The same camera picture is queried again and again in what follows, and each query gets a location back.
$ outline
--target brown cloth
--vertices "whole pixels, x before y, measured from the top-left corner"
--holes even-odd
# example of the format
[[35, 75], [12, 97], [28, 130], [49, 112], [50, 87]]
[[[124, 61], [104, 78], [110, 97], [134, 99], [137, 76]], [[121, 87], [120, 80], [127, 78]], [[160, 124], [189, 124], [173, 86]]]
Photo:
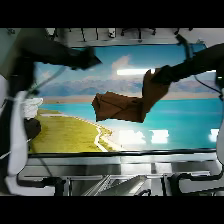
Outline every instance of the brown cloth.
[[146, 114], [153, 105], [164, 97], [170, 85], [151, 82], [160, 69], [152, 74], [148, 70], [143, 79], [142, 98], [128, 97], [113, 92], [96, 94], [92, 106], [96, 113], [96, 121], [108, 118], [133, 122], [144, 122]]

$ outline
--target office chair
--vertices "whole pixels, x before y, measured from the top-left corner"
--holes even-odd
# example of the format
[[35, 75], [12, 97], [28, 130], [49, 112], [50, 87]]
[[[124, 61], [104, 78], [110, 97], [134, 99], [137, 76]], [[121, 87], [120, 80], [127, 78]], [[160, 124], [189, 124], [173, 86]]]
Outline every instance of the office chair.
[[[121, 30], [121, 36], [124, 36], [124, 31], [126, 31], [126, 30], [129, 30], [129, 29], [133, 29], [133, 28], [123, 28], [122, 30]], [[138, 42], [139, 43], [141, 43], [142, 42], [142, 32], [141, 32], [141, 28], [137, 28], [138, 29]], [[152, 33], [152, 35], [155, 35], [156, 34], [156, 28], [148, 28], [148, 29], [151, 29], [151, 30], [153, 30], [153, 33]]]
[[177, 31], [174, 32], [175, 35], [177, 35], [180, 31], [180, 28], [177, 28]]

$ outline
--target folded cloth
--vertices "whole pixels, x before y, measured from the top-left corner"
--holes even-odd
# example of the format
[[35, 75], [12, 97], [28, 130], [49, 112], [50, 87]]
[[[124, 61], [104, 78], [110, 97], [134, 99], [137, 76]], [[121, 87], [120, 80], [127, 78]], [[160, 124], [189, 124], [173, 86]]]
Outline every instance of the folded cloth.
[[169, 90], [170, 85], [151, 82], [159, 70], [156, 69], [154, 74], [151, 70], [146, 72], [143, 79], [142, 98], [123, 96], [113, 92], [97, 93], [92, 102], [96, 121], [110, 118], [143, 123], [153, 105]]

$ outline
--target floor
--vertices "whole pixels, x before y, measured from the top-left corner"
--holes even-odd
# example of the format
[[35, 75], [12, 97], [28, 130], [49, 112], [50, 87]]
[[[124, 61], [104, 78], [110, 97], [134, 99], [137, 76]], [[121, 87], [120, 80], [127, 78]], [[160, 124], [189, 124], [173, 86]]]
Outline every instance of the floor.
[[[83, 47], [86, 45], [104, 46], [177, 43], [174, 35], [176, 28], [156, 28], [155, 36], [152, 35], [152, 30], [142, 28], [142, 43], [138, 42], [137, 29], [126, 31], [124, 36], [120, 35], [121, 29], [122, 28], [116, 28], [116, 37], [110, 38], [108, 36], [108, 28], [97, 28], [97, 40], [96, 28], [83, 28], [86, 42], [83, 41], [81, 28], [71, 28], [71, 32], [69, 32], [69, 29], [66, 29], [68, 45], [69, 47]], [[189, 31], [188, 28], [181, 28], [179, 33], [190, 43], [203, 40], [208, 47], [224, 41], [224, 28], [194, 28], [192, 31]]]

